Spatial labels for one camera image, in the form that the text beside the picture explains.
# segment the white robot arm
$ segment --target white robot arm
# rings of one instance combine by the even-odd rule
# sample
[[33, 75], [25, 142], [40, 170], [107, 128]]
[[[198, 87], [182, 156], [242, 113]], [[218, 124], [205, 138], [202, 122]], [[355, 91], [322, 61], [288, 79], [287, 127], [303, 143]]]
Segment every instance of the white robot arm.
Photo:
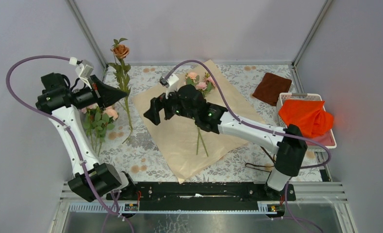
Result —
[[[45, 89], [43, 94], [38, 96], [35, 105], [38, 110], [60, 119], [65, 123], [65, 127], [70, 128], [76, 138], [89, 178], [97, 193], [102, 196], [114, 189], [122, 189], [132, 181], [128, 174], [121, 175], [112, 165], [99, 163], [84, 133], [79, 109], [94, 103], [97, 103], [101, 108], [105, 108], [126, 97], [127, 94], [102, 83], [95, 75], [90, 76], [92, 66], [88, 62], [80, 62], [76, 71], [79, 78], [84, 83], [89, 84], [88, 87], [80, 90], [70, 90], [65, 82], [66, 76], [58, 73], [45, 75], [41, 77]], [[95, 196], [87, 184], [81, 160], [70, 135], [58, 122], [51, 119], [50, 121], [60, 134], [70, 157], [74, 174], [74, 178], [68, 182], [70, 189], [87, 201], [95, 200]]]
[[[243, 138], [258, 144], [277, 155], [275, 169], [271, 172], [266, 183], [267, 192], [280, 192], [290, 177], [297, 176], [303, 161], [307, 145], [302, 140], [267, 133], [239, 123], [225, 107], [207, 102], [202, 93], [193, 85], [185, 85], [175, 91], [172, 86], [177, 85], [178, 78], [171, 75], [167, 80], [161, 79], [160, 83], [169, 88], [169, 92], [150, 101], [150, 109], [144, 113], [144, 117], [155, 125], [160, 123], [159, 111], [164, 109], [165, 119], [174, 115], [187, 117], [195, 120], [195, 124], [207, 132], [222, 133]], [[295, 125], [287, 129], [273, 127], [253, 120], [240, 117], [246, 123], [261, 128], [267, 128], [273, 132], [288, 133], [302, 136], [301, 131]]]

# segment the red cloth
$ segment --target red cloth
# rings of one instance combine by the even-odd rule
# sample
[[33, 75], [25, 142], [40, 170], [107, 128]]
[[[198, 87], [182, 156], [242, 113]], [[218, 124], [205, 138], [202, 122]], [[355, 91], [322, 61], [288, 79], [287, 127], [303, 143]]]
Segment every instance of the red cloth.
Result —
[[303, 136], [314, 138], [333, 127], [334, 118], [323, 110], [323, 105], [324, 101], [286, 100], [279, 116], [286, 125], [298, 126]]

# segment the white wall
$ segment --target white wall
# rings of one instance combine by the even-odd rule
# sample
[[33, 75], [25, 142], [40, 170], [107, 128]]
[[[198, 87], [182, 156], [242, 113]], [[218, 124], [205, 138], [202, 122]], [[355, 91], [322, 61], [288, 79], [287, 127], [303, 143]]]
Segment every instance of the white wall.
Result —
[[292, 61], [324, 0], [77, 0], [106, 60], [125, 37], [135, 63]]
[[383, 232], [383, 0], [335, 0], [299, 73], [335, 117], [330, 169], [359, 232]]
[[[0, 0], [0, 232], [47, 232], [71, 166], [60, 136], [48, 119], [17, 103], [5, 75], [18, 60], [41, 54], [76, 56], [102, 73], [64, 0]], [[66, 61], [32, 61], [13, 73], [13, 88], [34, 105], [40, 77], [59, 72], [73, 81]]]

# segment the brown cloth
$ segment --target brown cloth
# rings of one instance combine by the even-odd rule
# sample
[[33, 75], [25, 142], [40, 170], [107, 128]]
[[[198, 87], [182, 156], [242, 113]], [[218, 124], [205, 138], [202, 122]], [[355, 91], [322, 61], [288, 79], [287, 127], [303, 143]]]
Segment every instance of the brown cloth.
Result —
[[280, 93], [288, 92], [290, 86], [290, 79], [266, 73], [254, 91], [253, 96], [271, 106], [276, 106]]

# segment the floral tablecloth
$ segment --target floral tablecloth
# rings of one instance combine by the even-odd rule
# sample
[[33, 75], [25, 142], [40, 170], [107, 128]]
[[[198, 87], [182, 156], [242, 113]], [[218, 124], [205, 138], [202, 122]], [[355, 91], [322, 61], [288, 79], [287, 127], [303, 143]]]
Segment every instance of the floral tablecloth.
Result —
[[[133, 66], [130, 70], [131, 95], [135, 96], [158, 84], [159, 78], [168, 73], [174, 66]], [[182, 66], [175, 73], [186, 73], [191, 66]], [[233, 84], [237, 90], [253, 105], [267, 124], [278, 125], [276, 107], [270, 106], [251, 96], [265, 73], [273, 73], [291, 79], [288, 65], [261, 65], [261, 66], [218, 66], [223, 75]], [[106, 74], [105, 83], [117, 86], [111, 67]], [[295, 92], [292, 85], [290, 92]], [[115, 122], [115, 129], [107, 133], [106, 142], [102, 145], [100, 159], [112, 164], [118, 171], [127, 171], [132, 179], [137, 182], [176, 182], [174, 176], [162, 154], [151, 138], [140, 114], [130, 101], [130, 112], [134, 131], [129, 140], [130, 130], [126, 113], [121, 105], [116, 104], [120, 117]], [[227, 153], [215, 164], [207, 167], [189, 182], [264, 182], [268, 173], [244, 167], [245, 163], [257, 165], [272, 165], [270, 159], [261, 148], [253, 143], [247, 143]], [[303, 166], [317, 164], [313, 153], [307, 153]], [[321, 181], [318, 168], [303, 169], [293, 181]]]

